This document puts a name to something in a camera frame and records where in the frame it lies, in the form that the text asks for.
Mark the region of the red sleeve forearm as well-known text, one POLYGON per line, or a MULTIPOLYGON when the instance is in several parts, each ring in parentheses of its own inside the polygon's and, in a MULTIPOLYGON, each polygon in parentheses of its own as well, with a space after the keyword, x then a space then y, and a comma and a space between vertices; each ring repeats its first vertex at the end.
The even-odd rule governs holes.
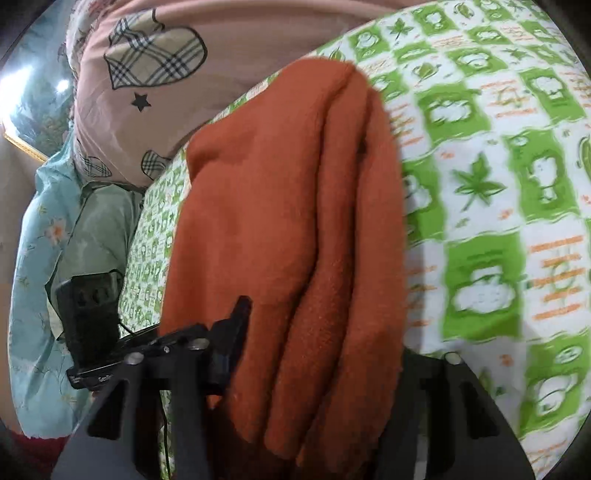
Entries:
POLYGON ((1 478, 21 480, 49 479, 68 436, 27 437, 1 423, 1 478))

